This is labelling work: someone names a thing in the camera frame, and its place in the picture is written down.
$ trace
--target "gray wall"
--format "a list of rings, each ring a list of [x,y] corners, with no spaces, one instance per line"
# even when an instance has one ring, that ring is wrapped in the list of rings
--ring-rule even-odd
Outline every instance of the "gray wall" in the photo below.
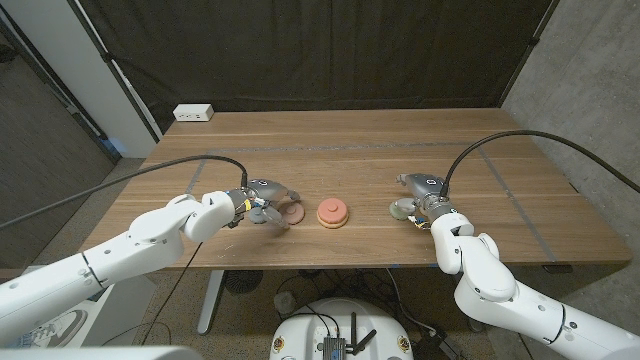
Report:
[[[0,64],[0,223],[95,186],[111,169],[21,57]],[[0,231],[0,268],[30,265],[83,201]]]
[[[640,183],[640,1],[560,1],[502,107],[522,127],[567,137]],[[601,279],[584,281],[597,268],[543,274],[540,290],[640,334],[640,195],[572,149],[537,143],[636,257]]]
[[[155,141],[64,0],[0,0],[123,157],[147,157]]]

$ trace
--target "wooden table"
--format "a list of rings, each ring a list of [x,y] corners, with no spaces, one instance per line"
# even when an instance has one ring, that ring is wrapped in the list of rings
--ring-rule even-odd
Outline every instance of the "wooden table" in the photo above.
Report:
[[[389,204],[409,197],[401,173],[444,176],[472,142],[518,129],[499,109],[216,113],[210,122],[176,122],[142,165],[195,154],[224,155],[249,178],[295,189],[305,219],[290,230],[243,221],[203,245],[192,267],[209,269],[433,266],[428,231],[393,219]],[[82,246],[126,231],[138,215],[190,192],[239,186],[230,164],[200,161],[134,178]],[[451,200],[497,242],[507,264],[624,263],[630,250],[528,137],[504,138],[472,152],[456,170]],[[316,220],[329,197],[346,202],[348,223]],[[196,244],[187,239],[182,268]]]

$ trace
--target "black cable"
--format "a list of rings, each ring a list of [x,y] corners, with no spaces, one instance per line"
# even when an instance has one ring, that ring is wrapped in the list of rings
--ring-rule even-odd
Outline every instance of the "black cable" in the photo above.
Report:
[[[336,324],[336,337],[337,337],[338,339],[340,339],[340,326],[338,325],[338,322],[336,321],[336,319],[332,318],[332,317],[331,317],[331,316],[329,316],[329,315],[319,314],[317,311],[313,310],[313,309],[311,308],[311,306],[309,306],[309,305],[306,305],[306,307],[307,307],[309,310],[311,310],[311,312],[312,312],[312,313],[314,313],[314,314],[318,315],[318,317],[320,317],[320,316],[326,316],[326,317],[328,317],[329,319],[333,320],[333,323],[334,323],[334,324]]]
[[[293,275],[289,278],[286,278],[282,283],[280,283],[280,286],[278,286],[278,290],[276,290],[276,294],[280,293],[280,290],[282,289],[282,287],[284,286],[284,284],[288,283],[289,281],[295,279],[295,278],[299,278],[302,277],[302,275]]]
[[[233,160],[231,158],[228,158],[228,157],[216,156],[216,155],[187,156],[187,157],[183,157],[183,158],[180,158],[180,159],[167,161],[167,162],[164,162],[164,163],[161,163],[161,164],[158,164],[158,165],[152,165],[152,166],[146,167],[144,169],[140,169],[138,171],[132,172],[131,174],[119,177],[119,178],[111,180],[111,181],[107,181],[104,184],[100,184],[98,186],[92,187],[91,189],[88,189],[88,190],[82,191],[80,193],[77,193],[77,194],[75,194],[73,196],[69,196],[66,199],[62,199],[62,200],[60,200],[58,202],[55,202],[55,203],[53,203],[51,205],[47,205],[47,206],[45,206],[43,208],[40,208],[40,209],[35,210],[35,211],[32,211],[32,212],[30,212],[28,214],[25,214],[25,215],[22,215],[22,216],[17,217],[17,218],[15,218],[13,220],[9,220],[9,221],[5,222],[4,224],[0,225],[0,230],[3,230],[3,229],[5,229],[5,228],[7,228],[9,226],[18,224],[18,223],[20,223],[22,221],[30,219],[30,218],[32,218],[32,217],[34,217],[36,215],[40,215],[40,214],[42,214],[44,212],[47,212],[49,210],[53,210],[53,209],[55,209],[57,207],[60,207],[60,206],[62,206],[64,204],[67,204],[67,203],[70,203],[70,202],[72,202],[74,200],[80,199],[80,198],[82,198],[84,196],[91,195],[94,192],[100,191],[100,190],[102,190],[102,189],[104,189],[106,187],[109,187],[111,185],[117,184],[117,183],[125,181],[125,180],[129,180],[132,177],[135,177],[135,176],[138,176],[138,175],[142,175],[142,174],[146,174],[148,172],[155,171],[155,170],[158,170],[158,169],[162,169],[162,168],[165,168],[165,167],[168,167],[168,166],[173,166],[173,165],[181,164],[181,163],[188,162],[188,161],[195,161],[195,160],[220,160],[220,161],[225,161],[225,162],[228,162],[228,163],[231,163],[231,164],[237,166],[238,168],[240,168],[240,170],[242,170],[242,179],[240,181],[240,186],[243,187],[243,188],[247,187],[247,176],[248,176],[247,175],[247,169],[245,169],[245,167],[242,166],[242,164],[240,164],[239,162],[237,162],[237,161],[235,161],[235,160]]]
[[[331,331],[329,330],[329,325],[327,325],[327,322],[324,321],[324,319],[321,316],[323,314],[318,314],[318,313],[295,313],[293,315],[287,316],[286,318],[284,318],[284,320],[287,320],[287,319],[290,319],[290,318],[296,317],[296,316],[302,316],[302,315],[317,316],[322,321],[324,326],[327,328],[327,337],[331,337]]]
[[[169,292],[169,295],[167,295],[167,298],[164,299],[164,302],[162,303],[162,305],[160,305],[160,309],[158,310],[156,315],[153,317],[153,320],[151,320],[151,326],[149,327],[149,331],[147,331],[147,333],[144,335],[144,338],[142,339],[142,343],[141,343],[142,345],[144,345],[144,342],[147,341],[147,337],[149,337],[149,333],[151,333],[151,328],[153,327],[153,324],[156,323],[156,320],[158,319],[158,316],[160,316],[160,313],[162,312],[162,309],[164,309],[164,306],[167,305],[167,302],[169,302],[169,299],[171,298],[171,295],[173,295],[173,292],[178,287],[178,284],[180,284],[180,280],[182,280],[182,277],[187,272],[187,269],[189,268],[189,265],[191,265],[191,262],[196,257],[196,254],[198,253],[198,250],[200,250],[200,248],[202,247],[202,244],[204,244],[204,243],[198,244],[198,247],[196,248],[196,251],[193,252],[193,255],[191,255],[191,259],[189,259],[189,262],[187,263],[187,265],[185,265],[184,269],[182,269],[182,273],[180,274],[180,277],[178,277],[178,280],[176,281],[176,283],[173,285],[173,288]]]
[[[453,172],[456,169],[456,167],[458,166],[458,164],[460,164],[460,162],[462,161],[462,159],[464,159],[465,156],[469,155],[470,152],[472,152],[473,150],[475,150],[476,148],[478,148],[482,144],[486,144],[489,141],[492,141],[492,140],[495,140],[495,139],[499,139],[501,137],[514,136],[514,135],[538,136],[538,137],[542,137],[542,138],[546,138],[546,139],[555,140],[555,141],[560,142],[562,144],[565,144],[565,145],[567,145],[569,147],[572,147],[573,149],[575,149],[575,150],[581,152],[582,154],[584,154],[585,156],[587,156],[589,159],[595,161],[598,165],[602,166],[605,170],[607,170],[608,172],[613,174],[613,176],[617,177],[620,181],[625,183],[627,186],[629,186],[630,188],[632,188],[636,192],[640,193],[640,186],[638,186],[638,184],[636,184],[633,181],[629,180],[629,178],[624,176],[621,172],[619,172],[618,170],[614,169],[613,166],[607,164],[604,160],[602,160],[601,158],[596,156],[594,153],[592,153],[591,151],[589,151],[589,150],[583,148],[582,146],[574,143],[573,141],[567,140],[567,139],[565,139],[563,137],[560,137],[560,136],[557,136],[557,135],[553,135],[553,134],[549,134],[549,133],[546,133],[546,132],[542,132],[542,131],[513,130],[513,131],[503,131],[503,132],[499,132],[497,134],[493,134],[491,136],[487,136],[486,138],[484,138],[484,139],[482,139],[480,141],[477,141],[476,143],[474,143],[471,146],[469,146],[465,151],[463,151],[460,154],[460,156],[458,156],[458,158],[453,162],[453,164],[451,165],[451,168],[449,168],[449,172],[447,173],[447,177],[445,178],[444,184],[442,185],[442,190],[440,190],[440,197],[443,197],[443,198],[447,197],[447,194],[449,193],[449,182],[451,181],[451,176],[453,175]]]
[[[140,325],[136,325],[136,326],[134,326],[134,327],[130,327],[129,329],[127,329],[127,330],[125,330],[125,331],[121,332],[120,334],[118,334],[118,335],[116,335],[116,336],[112,337],[111,339],[109,339],[109,340],[105,341],[105,342],[104,342],[102,345],[100,345],[100,346],[105,346],[105,345],[107,345],[108,343],[110,343],[110,342],[111,342],[111,340],[114,340],[114,339],[116,339],[116,338],[118,338],[118,337],[120,337],[120,336],[122,336],[122,335],[124,335],[124,334],[128,333],[129,331],[131,331],[131,330],[133,330],[133,329],[137,329],[137,328],[139,328],[140,326],[145,326],[145,325],[149,325],[149,324],[151,324],[151,326],[152,326],[152,327],[153,327],[153,325],[154,325],[154,324],[160,324],[160,325],[164,326],[164,327],[167,329],[167,334],[169,335],[169,345],[171,345],[171,329],[169,328],[169,326],[168,326],[167,324],[165,324],[165,323],[161,322],[161,321],[156,321],[155,323],[152,323],[151,321],[149,321],[149,322],[146,322],[146,323],[142,323],[142,324],[140,324]]]

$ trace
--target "black curtain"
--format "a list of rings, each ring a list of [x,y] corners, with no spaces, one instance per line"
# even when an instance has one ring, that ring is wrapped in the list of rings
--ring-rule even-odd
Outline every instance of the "black curtain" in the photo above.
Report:
[[[166,131],[216,111],[496,106],[551,0],[82,0]]]

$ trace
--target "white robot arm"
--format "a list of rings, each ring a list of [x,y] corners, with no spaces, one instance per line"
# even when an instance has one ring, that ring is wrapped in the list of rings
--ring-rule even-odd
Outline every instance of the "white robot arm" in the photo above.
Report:
[[[606,321],[551,299],[515,280],[500,262],[498,247],[474,227],[447,198],[439,196],[443,181],[432,175],[400,175],[413,193],[390,208],[431,234],[438,265],[447,274],[464,272],[455,291],[458,307],[486,324],[525,334],[569,359],[632,359],[640,354],[640,338]],[[428,222],[416,217],[424,214]]]
[[[224,226],[235,227],[247,211],[258,217],[264,213],[267,221],[288,227],[272,207],[284,195],[299,198],[295,191],[267,180],[208,193],[201,202],[180,195],[140,215],[113,239],[1,284],[0,346],[109,285],[173,264],[184,253],[181,231],[194,242],[204,242]]]

